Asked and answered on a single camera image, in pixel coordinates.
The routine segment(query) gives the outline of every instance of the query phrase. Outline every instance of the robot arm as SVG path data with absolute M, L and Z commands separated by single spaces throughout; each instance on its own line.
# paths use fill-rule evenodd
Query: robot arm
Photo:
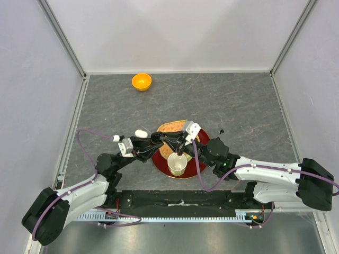
M 198 124 L 187 121 L 180 132 L 155 132 L 150 138 L 140 134 L 140 131 L 130 138 L 114 136 L 114 141 L 120 141 L 120 152 L 117 155 L 103 153 L 98 156 L 98 175 L 69 188 L 57 191 L 44 189 L 24 216 L 23 226 L 32 233 L 38 224 L 35 238 L 42 245 L 51 243 L 69 222 L 81 214 L 94 207 L 115 204 L 118 195 L 115 187 L 122 176 L 119 170 L 136 160 L 146 162 L 164 142 L 178 155 L 185 152 L 194 157 L 192 141 L 200 129 Z M 233 170 L 225 180 L 253 181 L 247 184 L 243 199 L 251 199 L 260 206 L 268 202 L 287 201 L 303 202 L 322 211 L 331 210 L 333 186 L 330 183 L 292 172 L 301 170 L 333 181 L 333 176 L 311 159 L 304 159 L 301 164 L 276 164 L 229 153 L 229 148 L 219 138 L 211 139 L 206 145 L 197 140 L 195 143 L 199 161 L 209 167 L 214 166 L 213 173 L 219 178 Z

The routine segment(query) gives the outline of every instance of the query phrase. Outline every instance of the cable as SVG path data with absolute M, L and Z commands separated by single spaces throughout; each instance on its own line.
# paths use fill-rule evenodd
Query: cable
M 193 144 L 193 148 L 194 148 L 194 158 L 195 158 L 195 165 L 197 166 L 197 174 L 198 174 L 198 177 L 199 177 L 199 181 L 200 181 L 200 184 L 202 186 L 202 188 L 206 191 L 206 192 L 212 192 L 213 190 L 215 190 L 220 184 L 221 182 L 227 177 L 229 176 L 230 174 L 232 174 L 234 171 L 236 171 L 237 169 L 239 168 L 246 168 L 246 167 L 251 167 L 252 165 L 251 164 L 244 164 L 244 165 L 240 165 L 238 167 L 235 167 L 233 169 L 231 169 L 230 171 L 228 171 L 226 174 L 224 174 L 221 179 L 212 187 L 212 188 L 207 188 L 206 185 L 203 183 L 202 181 L 202 178 L 201 178 L 201 174 L 200 174 L 200 167 L 199 167 L 199 158 L 198 158 L 198 149 L 197 149 L 197 144 L 195 144 L 195 141 L 193 139 L 191 139 L 192 141 L 192 144 Z M 333 196 L 337 196 L 339 195 L 339 184 L 335 183 L 334 181 L 332 180 L 329 180 L 325 177 L 322 177 L 322 176 L 318 176 L 318 175 L 315 175 L 315 174 L 312 174 L 312 173 L 309 173 L 309 172 L 305 172 L 305 171 L 301 171 L 301 170 L 295 170 L 295 169 L 291 169 L 289 171 L 289 169 L 286 169 L 286 168 L 278 168 L 278 167 L 271 167 L 271 166 L 266 166 L 266 165 L 256 165 L 258 168 L 266 168 L 266 169 L 273 169 L 273 170 L 278 170 L 278 171 L 282 171 L 282 172 L 292 172 L 292 173 L 298 173 L 298 174 L 302 174 L 302 175 L 306 175 L 306 176 L 311 176 L 311 177 L 314 177 L 314 178 L 317 178 L 317 179 L 320 179 L 320 180 L 323 180 L 329 184 L 332 184 L 333 186 L 337 187 L 338 188 L 338 191 L 333 193 L 332 195 Z
M 51 209 L 51 208 L 52 208 L 52 207 L 53 207 L 60 199 L 62 199 L 63 197 L 69 195 L 71 192 L 76 191 L 77 189 L 80 189 L 80 188 L 82 188 L 82 187 L 85 187 L 85 186 L 88 185 L 88 184 L 93 183 L 93 181 L 95 181 L 95 180 L 97 179 L 97 170 L 96 170 L 96 168 L 95 168 L 96 164 L 95 164 L 95 162 L 93 161 L 93 159 L 91 158 L 91 156 L 89 156 L 89 154 L 86 152 L 84 146 L 81 144 L 81 141 L 80 141 L 80 136 L 79 136 L 79 135 L 80 135 L 80 132 L 83 132 L 83 131 L 90 132 L 90 133 L 92 133 L 92 134 L 98 135 L 98 136 L 103 137 L 103 138 L 106 138 L 106 139 L 114 139 L 114 137 L 106 136 L 106 135 L 101 134 L 101 133 L 99 133 L 99 132 L 92 131 L 92 130 L 88 130 L 88 129 L 78 129 L 78 130 L 77 130 L 77 132 L 76 132 L 76 138 L 77 138 L 78 144 L 79 144 L 79 146 L 81 147 L 82 151 L 83 151 L 83 152 L 85 153 L 85 155 L 87 156 L 87 158 L 91 161 L 91 163 L 92 163 L 92 165 L 93 165 L 93 167 L 94 167 L 94 169 L 95 169 L 95 175 L 94 175 L 94 177 L 93 177 L 91 180 L 89 180 L 88 182 L 85 182 L 85 183 L 83 183 L 83 184 L 81 184 L 81 185 L 79 185 L 79 186 L 77 186 L 77 187 L 74 187 L 73 189 L 70 189 L 68 192 L 65 192 L 65 193 L 61 194 L 60 196 L 58 196 L 55 200 L 53 200 L 53 201 L 47 206 L 47 208 L 42 212 L 42 214 L 40 215 L 40 217 L 39 217 L 37 223 L 36 223 L 35 226 L 34 226 L 34 229 L 33 229 L 33 231 L 32 231 L 32 240 L 33 240 L 33 241 L 37 241 L 35 235 L 36 235 L 36 233 L 37 233 L 37 230 L 38 230 L 38 227 L 39 227 L 41 221 L 42 221 L 43 218 L 46 216 L 46 214 L 48 213 L 48 211 L 49 211 L 49 210 L 50 210 L 50 209 Z M 122 213 L 116 213 L 116 212 L 111 212 L 111 213 L 117 214 L 117 215 L 119 215 L 119 216 L 124 216 L 124 217 L 135 217 L 135 218 L 139 219 L 139 220 L 136 221 L 136 222 L 126 223 L 126 224 L 122 224 L 122 225 L 115 225 L 115 226 L 114 226 L 115 228 L 117 228 L 117 227 L 119 227 L 119 226 L 135 225 L 135 224 L 141 222 L 141 217 L 132 216 L 132 215 L 128 215 L 128 214 L 122 214 Z
M 108 209 L 105 209 L 105 208 L 101 208 L 101 207 L 96 207 L 96 209 L 99 209 L 101 211 L 105 211 L 105 212 L 108 212 L 108 213 L 112 213 L 116 216 L 138 219 L 137 221 L 133 221 L 133 222 L 130 222 L 130 223 L 125 223 L 125 224 L 119 224 L 119 225 L 115 225 L 115 224 L 114 225 L 107 225 L 105 223 L 98 223 L 99 226 L 103 226 L 105 228 L 106 227 L 108 227 L 108 228 L 118 228 L 118 227 L 122 227 L 122 226 L 132 226 L 132 225 L 136 225 L 136 224 L 140 223 L 141 220 L 142 220 L 141 217 L 139 217 L 139 216 L 117 213 L 117 212 L 114 212 L 114 211 L 111 211 L 111 210 L 108 210 Z

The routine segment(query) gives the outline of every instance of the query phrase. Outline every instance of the gray marble surface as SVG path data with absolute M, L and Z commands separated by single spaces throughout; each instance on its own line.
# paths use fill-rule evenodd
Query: gray marble surface
M 167 122 L 193 120 L 221 140 L 231 153 L 256 160 L 294 162 L 278 100 L 269 74 L 153 74 L 146 92 L 135 90 L 133 75 L 90 77 L 78 128 L 106 135 L 134 134 L 136 129 L 154 132 Z M 117 143 L 82 133 L 81 141 L 93 159 L 101 153 L 119 152 Z M 94 170 L 77 142 L 73 143 L 65 186 L 93 174 Z M 121 170 L 119 189 L 201 189 L 197 177 L 173 179 L 152 161 L 136 161 Z M 202 173 L 207 186 L 218 178 L 207 168 Z M 221 189 L 243 189 L 244 184 L 228 181 Z

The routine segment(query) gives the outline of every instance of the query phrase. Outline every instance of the white object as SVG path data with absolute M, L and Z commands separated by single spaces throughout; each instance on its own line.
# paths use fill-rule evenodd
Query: white object
M 184 126 L 182 126 L 181 129 L 183 132 L 188 133 L 188 136 L 186 137 L 186 146 L 190 143 L 192 143 L 192 139 L 194 140 L 195 137 L 198 135 L 199 131 L 201 130 L 201 127 L 194 123 L 193 121 L 186 121 L 184 123 Z
M 113 136 L 113 142 L 119 142 L 120 141 L 120 136 L 119 135 L 114 135 Z
M 146 131 L 143 130 L 136 130 L 135 131 L 135 136 L 138 138 L 147 138 L 148 137 L 148 133 Z
M 286 188 L 294 188 L 295 186 L 298 186 L 298 184 L 296 183 L 296 179 L 300 178 L 299 173 L 289 173 L 287 171 L 278 171 L 260 167 L 260 165 L 265 165 L 271 167 L 285 168 L 286 170 L 300 170 L 301 168 L 298 166 L 298 163 L 279 164 L 240 157 L 240 159 L 237 160 L 235 166 L 238 167 L 246 164 L 249 164 L 251 166 L 239 168 L 236 172 L 234 172 L 235 176 L 239 180 L 252 180 L 258 182 L 272 183 L 285 186 Z
M 246 212 L 235 212 L 235 217 L 142 217 L 142 222 L 251 222 L 252 220 L 246 220 Z M 100 210 L 90 210 L 80 215 L 74 221 L 101 221 L 101 222 L 132 222 L 136 221 L 136 218 L 118 217 L 110 218 L 106 216 L 106 212 Z
M 187 158 L 185 155 L 179 156 L 173 153 L 168 156 L 167 165 L 173 176 L 180 176 L 185 172 Z
M 254 199 L 260 203 L 269 202 L 300 202 L 301 199 L 296 195 L 298 185 L 291 188 L 286 188 L 282 185 L 257 183 L 254 187 Z
M 93 176 L 76 185 L 58 191 L 58 196 L 65 192 L 69 193 L 69 195 L 62 198 L 63 200 L 68 200 L 69 202 L 69 210 L 64 227 L 67 226 L 69 222 L 79 217 L 81 214 L 94 207 L 100 206 L 105 202 L 107 197 L 105 192 L 109 183 L 102 175 L 98 175 L 96 180 L 92 181 L 92 183 L 70 192 L 70 190 L 74 187 L 84 184 L 91 179 L 93 179 Z
M 134 157 L 131 153 L 133 150 L 133 144 L 130 138 L 123 139 L 122 142 L 119 143 L 119 149 L 123 157 Z

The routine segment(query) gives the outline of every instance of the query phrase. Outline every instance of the black base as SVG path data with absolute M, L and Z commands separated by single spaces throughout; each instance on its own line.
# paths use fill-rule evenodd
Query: black base
M 263 205 L 230 190 L 123 190 L 116 197 L 121 213 L 140 217 L 233 217 L 236 209 L 260 210 Z M 264 205 L 271 208 L 271 203 Z M 102 207 L 116 208 L 116 203 Z

